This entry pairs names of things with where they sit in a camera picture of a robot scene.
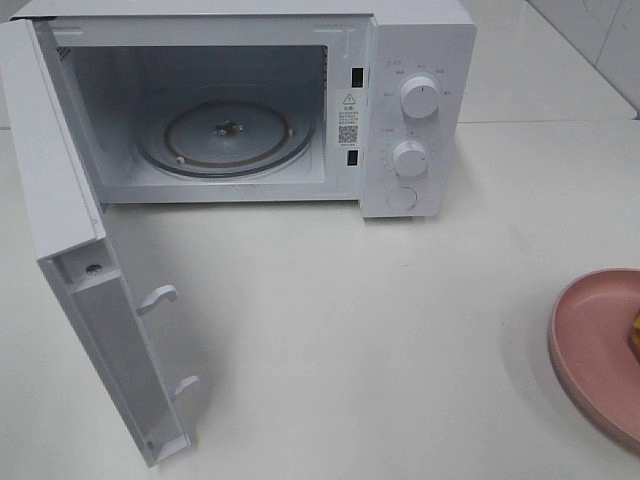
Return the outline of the pink round plate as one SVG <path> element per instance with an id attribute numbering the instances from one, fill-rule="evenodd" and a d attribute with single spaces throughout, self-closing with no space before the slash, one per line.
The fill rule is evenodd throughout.
<path id="1" fill-rule="evenodd" d="M 591 272 L 558 297 L 548 327 L 552 367 L 571 401 L 606 436 L 639 452 L 639 355 L 631 331 L 639 271 Z"/>

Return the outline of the burger with sesame bun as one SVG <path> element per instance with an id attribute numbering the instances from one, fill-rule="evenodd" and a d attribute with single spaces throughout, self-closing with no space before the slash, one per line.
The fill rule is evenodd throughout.
<path id="1" fill-rule="evenodd" d="M 636 357 L 640 359 L 640 313 L 637 313 L 634 320 L 631 323 L 629 332 L 629 348 Z"/>

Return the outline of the white microwave oven body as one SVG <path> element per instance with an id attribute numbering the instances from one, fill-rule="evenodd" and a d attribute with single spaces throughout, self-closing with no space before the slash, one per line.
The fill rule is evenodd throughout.
<path id="1" fill-rule="evenodd" d="M 92 157 L 101 205 L 347 200 L 366 217 L 431 216 L 476 37 L 456 1 L 32 1 L 12 20 L 51 28 Z M 413 119 L 400 87 L 418 73 L 441 85 L 438 109 Z M 141 125 L 209 100 L 248 100 L 312 116 L 307 148 L 234 178 L 164 171 L 136 148 Z M 394 170 L 392 151 L 423 143 L 428 168 Z M 388 194 L 418 195 L 407 212 Z"/>

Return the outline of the white microwave door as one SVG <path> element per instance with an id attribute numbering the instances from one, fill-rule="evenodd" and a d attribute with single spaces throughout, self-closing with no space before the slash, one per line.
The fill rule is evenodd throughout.
<path id="1" fill-rule="evenodd" d="M 144 461 L 186 449 L 177 390 L 163 378 L 143 318 L 176 289 L 136 302 L 86 167 L 88 123 L 66 81 L 68 61 L 44 21 L 1 27 L 1 70 L 38 266 Z"/>

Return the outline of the upper white power knob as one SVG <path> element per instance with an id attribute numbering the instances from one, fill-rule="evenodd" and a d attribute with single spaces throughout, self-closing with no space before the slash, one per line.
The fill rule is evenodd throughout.
<path id="1" fill-rule="evenodd" d="M 400 87 L 403 113 L 413 119 L 422 119 L 434 113 L 440 103 L 441 85 L 432 75 L 418 73 L 409 77 Z"/>

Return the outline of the round white door release button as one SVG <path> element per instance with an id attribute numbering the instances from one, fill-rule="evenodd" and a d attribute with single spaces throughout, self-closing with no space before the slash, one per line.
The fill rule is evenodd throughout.
<path id="1" fill-rule="evenodd" d="M 408 186 L 394 188 L 387 196 L 387 205 L 391 210 L 411 211 L 418 202 L 416 191 Z"/>

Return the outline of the white timer knob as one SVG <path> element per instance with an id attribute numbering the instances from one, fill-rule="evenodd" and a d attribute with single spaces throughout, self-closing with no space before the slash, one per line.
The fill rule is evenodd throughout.
<path id="1" fill-rule="evenodd" d="M 392 161 L 398 176 L 416 177 L 426 172 L 429 152 L 423 143 L 405 140 L 394 147 Z"/>

